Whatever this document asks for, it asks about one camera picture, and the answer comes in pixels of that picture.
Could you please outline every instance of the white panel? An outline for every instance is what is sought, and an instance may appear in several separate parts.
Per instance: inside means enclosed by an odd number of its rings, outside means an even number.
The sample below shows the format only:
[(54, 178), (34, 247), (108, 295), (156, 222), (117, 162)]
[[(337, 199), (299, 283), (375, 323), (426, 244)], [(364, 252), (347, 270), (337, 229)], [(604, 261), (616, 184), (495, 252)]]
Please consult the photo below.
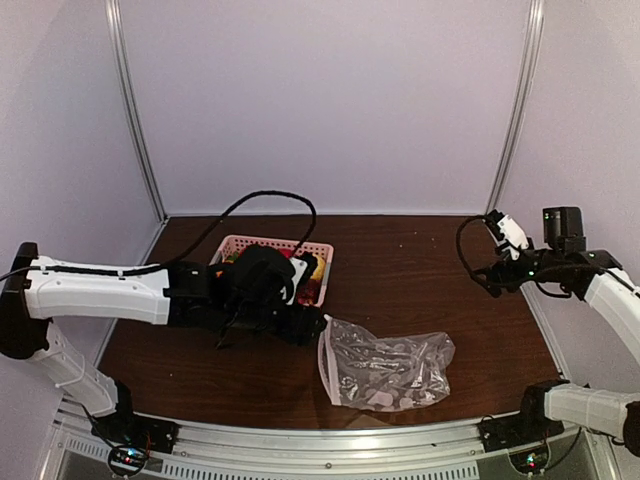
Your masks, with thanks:
[[(101, 0), (0, 6), (0, 272), (43, 254), (135, 264), (155, 221), (133, 154)], [(95, 359), (108, 321), (59, 324)], [(59, 392), (0, 358), (0, 478), (31, 479)]]
[[(582, 208), (589, 248), (640, 281), (640, 3), (547, 2), (526, 120), (500, 208), (542, 246), (542, 208)], [(539, 295), (578, 384), (640, 391), (640, 366), (584, 303)]]
[[(123, 2), (170, 213), (281, 188), (335, 213), (486, 205), (529, 2)], [(245, 211), (302, 211), (254, 201)]]

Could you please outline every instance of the dark wood surface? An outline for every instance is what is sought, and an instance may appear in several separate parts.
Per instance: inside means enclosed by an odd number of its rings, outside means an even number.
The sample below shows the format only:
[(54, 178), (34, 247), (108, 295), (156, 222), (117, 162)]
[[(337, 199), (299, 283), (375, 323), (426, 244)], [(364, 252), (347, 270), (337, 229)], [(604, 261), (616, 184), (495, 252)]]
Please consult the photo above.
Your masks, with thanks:
[[(152, 255), (189, 245), (209, 218), (172, 219)], [(208, 262), (225, 235), (298, 238), (307, 218), (234, 217), (191, 256)], [(319, 217), (312, 241), (335, 247), (325, 311), (379, 337), (444, 331), (456, 345), (451, 395), (423, 409), (371, 414), (417, 425), (517, 410), (527, 385), (556, 378), (542, 335), (520, 293), (496, 300), (469, 280), (454, 248), (460, 217)], [(474, 265), (492, 258), (484, 228), (464, 242)], [(316, 347), (268, 336), (215, 350), (216, 336), (122, 320), (101, 368), (133, 391), (138, 411), (248, 427), (345, 428), (362, 412), (331, 406)]]

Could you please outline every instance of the ziplock bag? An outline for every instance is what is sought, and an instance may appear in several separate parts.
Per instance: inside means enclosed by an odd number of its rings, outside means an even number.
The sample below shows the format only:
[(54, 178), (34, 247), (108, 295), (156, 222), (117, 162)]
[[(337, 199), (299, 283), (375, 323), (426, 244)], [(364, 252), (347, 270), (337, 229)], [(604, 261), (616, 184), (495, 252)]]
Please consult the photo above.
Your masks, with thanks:
[(377, 338), (329, 316), (318, 341), (318, 367), (333, 405), (399, 412), (450, 393), (445, 369), (455, 346), (446, 333)]

